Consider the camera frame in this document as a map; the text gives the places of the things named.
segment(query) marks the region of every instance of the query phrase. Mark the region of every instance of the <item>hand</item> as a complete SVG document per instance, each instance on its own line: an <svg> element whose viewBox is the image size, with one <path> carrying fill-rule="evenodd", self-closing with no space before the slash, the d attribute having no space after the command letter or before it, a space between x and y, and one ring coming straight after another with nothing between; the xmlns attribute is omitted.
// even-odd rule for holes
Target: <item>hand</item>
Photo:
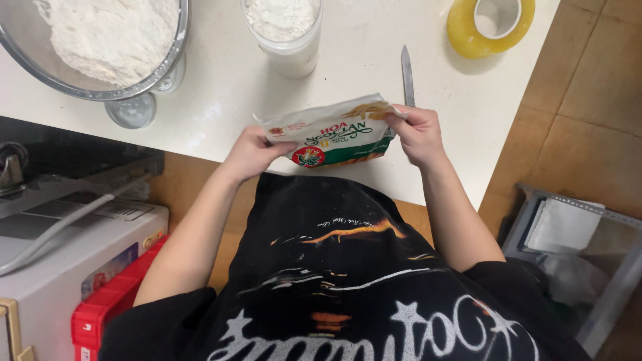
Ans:
<svg viewBox="0 0 642 361"><path fill-rule="evenodd" d="M274 159L292 152L296 147L294 142L271 145L261 127L249 125L243 129L219 169L222 168L235 181L245 182L265 172Z"/></svg>
<svg viewBox="0 0 642 361"><path fill-rule="evenodd" d="M441 140L437 112L430 109L393 104L400 112L408 113L404 120L395 114L386 117L386 124L401 138L401 148L408 160L418 167L432 166L437 159L446 156Z"/></svg>

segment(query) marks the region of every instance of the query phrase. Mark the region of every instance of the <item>red plastic basket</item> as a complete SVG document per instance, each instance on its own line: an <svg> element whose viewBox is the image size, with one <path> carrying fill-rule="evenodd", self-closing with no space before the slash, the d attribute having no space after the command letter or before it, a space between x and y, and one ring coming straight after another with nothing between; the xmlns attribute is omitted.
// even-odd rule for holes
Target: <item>red plastic basket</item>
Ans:
<svg viewBox="0 0 642 361"><path fill-rule="evenodd" d="M105 325L132 307L147 270L168 238L169 235L163 236L152 248L76 307L71 316L71 340L76 350L76 361L98 359Z"/></svg>

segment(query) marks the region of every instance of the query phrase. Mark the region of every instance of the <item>white appliance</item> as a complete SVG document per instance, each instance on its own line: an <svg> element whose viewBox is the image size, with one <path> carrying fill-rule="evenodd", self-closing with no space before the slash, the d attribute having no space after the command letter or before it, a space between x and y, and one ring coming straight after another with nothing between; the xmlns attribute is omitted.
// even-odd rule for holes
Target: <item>white appliance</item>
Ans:
<svg viewBox="0 0 642 361"><path fill-rule="evenodd" d="M0 219L0 264L82 206L55 200ZM74 360L75 308L165 234L168 217L165 207L112 200L0 276L0 361Z"/></svg>

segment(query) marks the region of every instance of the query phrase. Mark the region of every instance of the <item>knife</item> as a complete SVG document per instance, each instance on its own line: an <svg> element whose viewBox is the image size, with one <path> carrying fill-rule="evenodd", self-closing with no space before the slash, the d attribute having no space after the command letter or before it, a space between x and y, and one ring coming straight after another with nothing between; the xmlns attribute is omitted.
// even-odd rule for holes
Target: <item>knife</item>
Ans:
<svg viewBox="0 0 642 361"><path fill-rule="evenodd" d="M412 67L410 66L410 56L408 48L403 46L401 51L401 71L403 73L403 91L406 95L406 105L415 106L415 88L412 85Z"/></svg>

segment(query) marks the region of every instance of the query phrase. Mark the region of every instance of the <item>black t-shirt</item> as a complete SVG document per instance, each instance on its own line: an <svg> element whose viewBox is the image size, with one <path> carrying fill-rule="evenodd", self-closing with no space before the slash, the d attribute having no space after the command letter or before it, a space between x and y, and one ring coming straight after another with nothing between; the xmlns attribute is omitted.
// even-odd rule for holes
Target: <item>black t-shirt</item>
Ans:
<svg viewBox="0 0 642 361"><path fill-rule="evenodd" d="M463 274L362 184L264 173L229 282L132 308L111 360L588 360L520 267Z"/></svg>

